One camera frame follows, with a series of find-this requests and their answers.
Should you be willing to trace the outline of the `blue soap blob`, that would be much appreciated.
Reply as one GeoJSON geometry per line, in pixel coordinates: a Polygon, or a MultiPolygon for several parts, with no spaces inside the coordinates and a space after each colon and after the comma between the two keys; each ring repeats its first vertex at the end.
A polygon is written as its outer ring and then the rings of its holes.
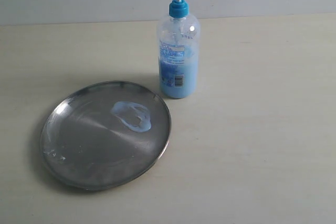
{"type": "Polygon", "coordinates": [[[151,113],[141,104],[118,101],[111,109],[111,113],[134,132],[143,133],[151,129],[151,113]]]}

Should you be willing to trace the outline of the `blue pump soap bottle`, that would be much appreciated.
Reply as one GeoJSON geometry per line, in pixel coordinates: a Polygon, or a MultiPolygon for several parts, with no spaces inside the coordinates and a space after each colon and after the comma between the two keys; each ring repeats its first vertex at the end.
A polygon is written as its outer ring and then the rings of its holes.
{"type": "Polygon", "coordinates": [[[160,89],[181,99],[196,89],[201,26],[185,0],[172,0],[157,25],[160,89]]]}

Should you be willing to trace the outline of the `round metal plate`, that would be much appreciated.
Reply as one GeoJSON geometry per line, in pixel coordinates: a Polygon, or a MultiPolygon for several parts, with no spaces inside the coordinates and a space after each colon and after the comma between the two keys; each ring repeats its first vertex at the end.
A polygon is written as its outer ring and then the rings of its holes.
{"type": "Polygon", "coordinates": [[[105,190],[126,184],[147,172],[165,152],[171,115],[164,100],[133,82],[108,81],[82,88],[49,114],[39,151],[48,171],[65,185],[105,190]],[[111,109],[118,101],[147,107],[151,129],[128,129],[111,109]]]}

